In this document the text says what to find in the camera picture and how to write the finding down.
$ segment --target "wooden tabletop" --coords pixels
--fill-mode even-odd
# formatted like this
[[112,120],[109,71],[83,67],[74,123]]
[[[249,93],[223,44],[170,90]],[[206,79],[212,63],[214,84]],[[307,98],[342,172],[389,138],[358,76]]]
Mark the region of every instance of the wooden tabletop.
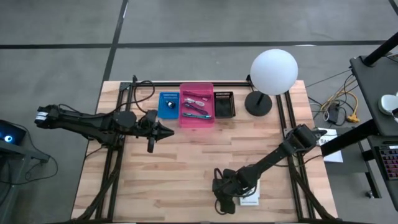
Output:
[[[104,82],[98,113],[114,109],[120,82]],[[152,89],[137,89],[137,99]],[[159,93],[178,91],[178,87],[157,87],[155,95],[142,103],[144,109],[156,110]],[[147,139],[126,138],[123,163],[116,199],[114,222],[292,222],[297,221],[288,168],[272,167],[261,176],[259,206],[241,207],[237,202],[234,215],[215,212],[215,196],[211,191],[213,169],[239,169],[255,163],[282,142],[282,131],[276,98],[263,117],[251,116],[244,108],[248,87],[215,87],[214,91],[233,91],[236,116],[216,119],[213,128],[182,129],[178,120],[160,120],[175,135],[155,144],[154,153],[147,152]],[[290,90],[297,124],[314,127],[304,82],[296,81]],[[285,117],[290,127],[285,104]],[[136,105],[132,110],[142,116]],[[87,153],[99,148],[97,142]],[[304,159],[321,154],[319,147]],[[78,217],[94,199],[101,185],[106,150],[92,154],[84,163],[72,212]],[[279,164],[286,164],[284,159]],[[306,164],[310,188],[320,203],[337,217],[328,176],[322,157]],[[104,210],[107,211],[106,198]],[[305,200],[302,199],[304,214]]]

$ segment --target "pink container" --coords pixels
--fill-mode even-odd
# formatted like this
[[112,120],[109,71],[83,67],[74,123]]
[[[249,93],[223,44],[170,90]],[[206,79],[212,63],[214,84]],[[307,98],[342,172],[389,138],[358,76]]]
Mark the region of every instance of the pink container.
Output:
[[[189,93],[194,93],[198,95],[208,95],[207,101],[201,96],[192,96]],[[207,111],[211,115],[211,119],[198,119],[198,118],[188,118],[182,116],[183,113],[199,114],[199,112],[186,108],[182,105],[185,102],[185,98],[191,98],[196,101],[204,102],[204,106],[198,106],[192,103],[192,106],[197,107],[201,110]],[[184,83],[180,85],[180,115],[179,121],[181,128],[210,128],[213,127],[215,121],[215,111],[214,111],[214,94],[213,94],[213,84],[211,83]]]

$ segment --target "white globe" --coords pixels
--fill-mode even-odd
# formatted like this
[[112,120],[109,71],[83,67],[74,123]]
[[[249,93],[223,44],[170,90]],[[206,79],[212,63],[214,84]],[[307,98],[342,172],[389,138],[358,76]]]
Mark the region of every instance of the white globe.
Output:
[[254,59],[250,68],[253,85],[267,95],[288,91],[299,73],[293,56],[281,49],[267,50]]

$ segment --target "gray floor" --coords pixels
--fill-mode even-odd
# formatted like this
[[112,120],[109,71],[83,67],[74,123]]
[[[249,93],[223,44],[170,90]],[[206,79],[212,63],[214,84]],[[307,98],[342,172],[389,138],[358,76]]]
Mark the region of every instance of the gray floor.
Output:
[[[122,0],[0,0],[0,45],[110,44],[121,4]],[[397,20],[387,0],[130,0],[119,42],[385,40],[397,31]],[[118,49],[109,79],[130,80],[135,74],[151,80],[242,80],[256,55],[280,48],[296,58],[299,79],[311,84],[347,70],[351,57],[376,47]],[[27,126],[36,145],[59,164],[57,176],[23,186],[13,223],[69,218],[87,141],[68,131],[36,128],[35,111],[38,106],[67,103],[94,113],[108,55],[109,49],[0,50],[0,118]],[[325,101],[348,75],[311,86],[308,94]],[[358,88],[354,92],[359,97],[358,116],[366,121],[370,114],[363,96]],[[328,126],[322,119],[316,123]],[[382,199],[363,196],[369,188],[364,175],[329,176],[340,218],[396,223],[398,213],[373,167]],[[34,175],[53,171],[50,162]]]

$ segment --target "lamp base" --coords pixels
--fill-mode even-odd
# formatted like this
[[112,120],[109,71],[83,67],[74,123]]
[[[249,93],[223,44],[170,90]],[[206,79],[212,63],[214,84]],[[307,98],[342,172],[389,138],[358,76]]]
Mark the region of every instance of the lamp base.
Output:
[[244,107],[249,114],[253,116],[264,116],[271,110],[272,101],[268,95],[265,95],[260,91],[254,91],[249,93],[246,97]]

